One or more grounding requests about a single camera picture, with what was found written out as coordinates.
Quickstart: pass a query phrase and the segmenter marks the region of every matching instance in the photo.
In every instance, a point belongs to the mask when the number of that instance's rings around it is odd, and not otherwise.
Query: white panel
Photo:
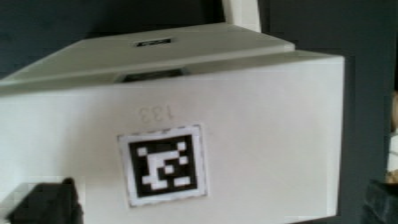
[[[228,23],[262,32],[258,0],[223,0]]]
[[[342,57],[299,51],[186,67],[191,76],[157,81],[109,85],[100,75],[98,87],[74,88],[93,81],[82,77],[0,88],[0,201],[33,177],[72,176],[88,224],[281,224],[337,215]],[[130,208],[118,136],[194,124],[209,196]]]

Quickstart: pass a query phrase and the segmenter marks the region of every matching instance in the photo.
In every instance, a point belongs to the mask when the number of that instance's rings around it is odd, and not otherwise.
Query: dark wall
[[[0,0],[0,78],[90,37],[225,21],[214,0]]]
[[[266,32],[347,58],[340,216],[315,223],[360,224],[367,185],[386,175],[397,2],[262,0],[262,8]]]

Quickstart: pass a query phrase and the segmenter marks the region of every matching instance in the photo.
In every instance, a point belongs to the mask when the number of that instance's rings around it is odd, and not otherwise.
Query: white box
[[[180,68],[184,76],[118,83]],[[24,182],[74,177],[88,224],[280,224],[337,215],[340,56],[216,24],[84,40],[0,83],[0,201]],[[207,194],[132,207],[120,136],[189,126]]]

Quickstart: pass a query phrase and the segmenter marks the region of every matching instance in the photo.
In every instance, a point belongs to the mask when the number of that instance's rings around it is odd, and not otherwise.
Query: black and white square pattern
[[[200,126],[120,137],[130,204],[207,195]]]

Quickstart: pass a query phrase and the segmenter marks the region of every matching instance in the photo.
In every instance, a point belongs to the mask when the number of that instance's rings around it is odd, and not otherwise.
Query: white border
[[[198,174],[198,189],[182,192],[168,193],[162,195],[148,196],[139,198],[138,188],[136,188],[136,176],[134,176],[134,164],[129,144],[132,142],[143,142],[152,140],[161,140],[178,136],[193,135],[193,146],[194,146],[194,158],[196,158],[196,174]],[[180,127],[177,129],[168,129],[159,132],[141,133],[136,135],[120,136],[120,147],[123,155],[125,164],[125,175],[129,182],[129,195],[130,195],[130,205],[143,206],[148,204],[157,204],[166,201],[175,201],[189,197],[200,197],[207,195],[207,172],[205,172],[205,155],[203,155],[203,142],[202,142],[202,127],[200,125]]]

